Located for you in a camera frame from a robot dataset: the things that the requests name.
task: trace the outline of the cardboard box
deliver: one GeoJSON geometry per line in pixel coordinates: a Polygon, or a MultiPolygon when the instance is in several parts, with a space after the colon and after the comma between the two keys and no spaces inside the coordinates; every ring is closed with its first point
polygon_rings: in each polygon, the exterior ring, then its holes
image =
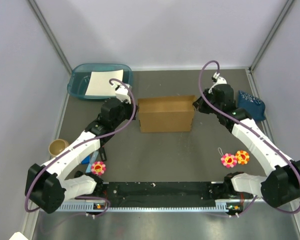
{"type": "Polygon", "coordinates": [[[138,99],[142,133],[190,132],[196,96],[166,96],[138,99]]]}

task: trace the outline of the white paper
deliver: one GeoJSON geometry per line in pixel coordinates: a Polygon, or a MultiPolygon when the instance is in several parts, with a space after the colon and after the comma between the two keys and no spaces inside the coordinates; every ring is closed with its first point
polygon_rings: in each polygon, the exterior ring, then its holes
{"type": "Polygon", "coordinates": [[[116,96],[115,88],[111,87],[110,79],[118,79],[122,81],[124,70],[117,71],[93,71],[91,73],[90,82],[86,89],[86,96],[116,96]]]}

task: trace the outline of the blue object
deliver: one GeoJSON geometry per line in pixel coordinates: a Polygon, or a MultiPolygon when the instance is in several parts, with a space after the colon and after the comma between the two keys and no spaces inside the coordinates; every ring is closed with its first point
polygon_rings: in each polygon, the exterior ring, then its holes
{"type": "Polygon", "coordinates": [[[91,167],[92,167],[92,164],[94,164],[94,162],[97,160],[98,155],[99,155],[99,151],[95,151],[95,152],[92,154],[92,157],[91,157],[91,159],[90,159],[89,165],[88,165],[88,167],[87,167],[86,170],[85,170],[85,173],[86,173],[86,174],[91,173],[91,167]]]}
{"type": "Polygon", "coordinates": [[[244,91],[238,92],[238,108],[245,109],[256,122],[261,122],[266,119],[265,103],[261,99],[244,91]]]}
{"type": "Polygon", "coordinates": [[[85,159],[82,160],[81,164],[88,164],[90,163],[90,155],[87,156],[85,159]]]}
{"type": "Polygon", "coordinates": [[[85,63],[72,70],[70,81],[66,87],[68,93],[79,99],[108,99],[114,96],[89,96],[86,91],[89,85],[91,72],[111,72],[123,70],[122,81],[125,84],[133,85],[134,77],[131,68],[124,64],[107,63],[85,63]]]}

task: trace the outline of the robotic arm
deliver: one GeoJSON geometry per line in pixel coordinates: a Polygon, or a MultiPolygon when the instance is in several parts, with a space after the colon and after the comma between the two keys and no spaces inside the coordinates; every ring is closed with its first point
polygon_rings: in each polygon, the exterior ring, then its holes
{"type": "MultiPolygon", "coordinates": [[[[225,189],[231,193],[246,192],[263,197],[272,207],[277,208],[285,203],[300,197],[300,186],[291,167],[266,144],[278,149],[264,133],[258,128],[255,121],[243,109],[236,107],[234,90],[227,81],[215,73],[211,88],[204,90],[207,100],[218,110],[230,115],[240,123],[257,132],[256,136],[243,125],[237,124],[219,112],[213,110],[202,97],[193,103],[193,106],[201,113],[216,114],[220,124],[225,126],[236,138],[238,138],[260,162],[266,177],[253,176],[243,172],[236,172],[224,178],[225,189]]],[[[300,174],[300,160],[291,160],[292,165],[300,174]]]]}
{"type": "MultiPolygon", "coordinates": [[[[113,137],[110,135],[102,139],[95,139],[97,136],[114,132],[124,120],[131,118],[133,105],[128,90],[123,85],[114,87],[116,87],[116,98],[109,98],[105,101],[97,119],[91,122],[80,136],[58,155],[61,156],[66,153],[56,163],[52,164],[34,185],[29,199],[48,214],[57,210],[63,201],[93,193],[96,185],[102,183],[102,180],[93,174],[67,180],[66,177],[85,157],[98,150],[100,146],[103,146],[113,137]]],[[[58,156],[41,166],[34,164],[29,168],[25,195],[27,195],[35,177],[58,156]]]]}

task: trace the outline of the tan bowl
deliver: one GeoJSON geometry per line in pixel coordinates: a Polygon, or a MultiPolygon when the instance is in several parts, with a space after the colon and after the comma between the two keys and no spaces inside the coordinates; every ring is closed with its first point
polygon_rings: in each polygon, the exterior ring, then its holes
{"type": "Polygon", "coordinates": [[[51,157],[59,155],[63,150],[69,147],[69,143],[63,139],[56,139],[49,145],[49,153],[51,157]]]}

